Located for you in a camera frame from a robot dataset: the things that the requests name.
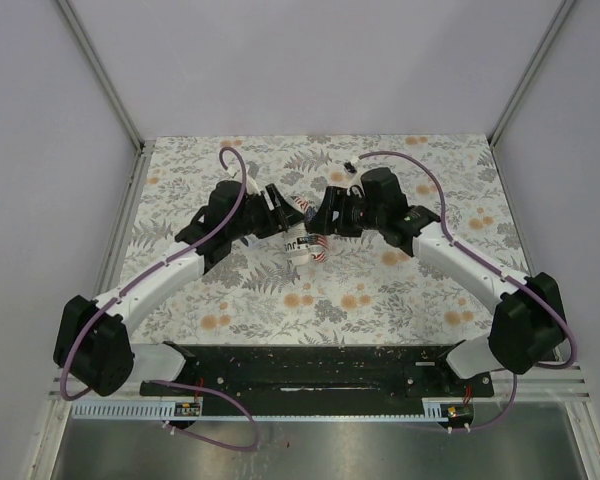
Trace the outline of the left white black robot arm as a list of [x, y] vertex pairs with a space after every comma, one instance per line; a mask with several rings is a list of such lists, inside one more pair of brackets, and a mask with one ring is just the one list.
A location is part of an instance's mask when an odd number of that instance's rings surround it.
[[238, 240], [276, 236], [303, 220], [303, 213], [272, 184], [249, 193], [237, 181], [218, 183], [152, 266], [93, 300], [77, 295], [65, 305], [53, 353], [62, 370], [62, 396], [73, 397], [69, 377], [100, 396], [128, 382], [154, 380], [176, 395], [192, 391], [197, 372], [183, 348], [168, 342], [132, 345], [132, 333], [171, 295], [228, 256]]

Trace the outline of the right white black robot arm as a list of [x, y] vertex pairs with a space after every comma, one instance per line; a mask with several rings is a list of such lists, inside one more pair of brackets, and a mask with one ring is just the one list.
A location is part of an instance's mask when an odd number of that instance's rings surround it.
[[317, 212], [305, 222], [320, 235], [358, 237], [366, 230], [456, 281], [492, 314], [489, 334], [465, 340], [444, 355], [435, 371], [437, 388], [460, 394], [471, 378], [507, 370], [522, 375], [562, 343], [557, 282], [541, 273], [527, 276], [495, 264], [472, 247], [449, 239], [440, 216], [408, 203], [397, 177], [386, 167], [364, 172], [350, 188], [329, 186]]

